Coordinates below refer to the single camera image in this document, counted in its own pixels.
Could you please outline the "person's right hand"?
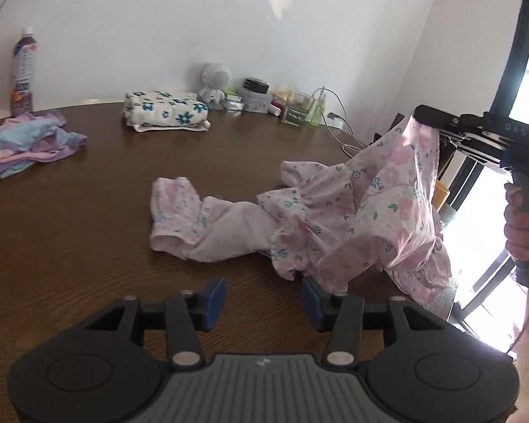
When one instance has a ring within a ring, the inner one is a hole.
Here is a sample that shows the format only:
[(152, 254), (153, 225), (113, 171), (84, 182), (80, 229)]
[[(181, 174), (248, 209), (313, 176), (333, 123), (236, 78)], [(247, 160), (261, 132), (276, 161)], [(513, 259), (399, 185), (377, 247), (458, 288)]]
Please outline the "person's right hand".
[(513, 183), (505, 184), (505, 249), (516, 261), (529, 262), (529, 213), (523, 210), (522, 189)]

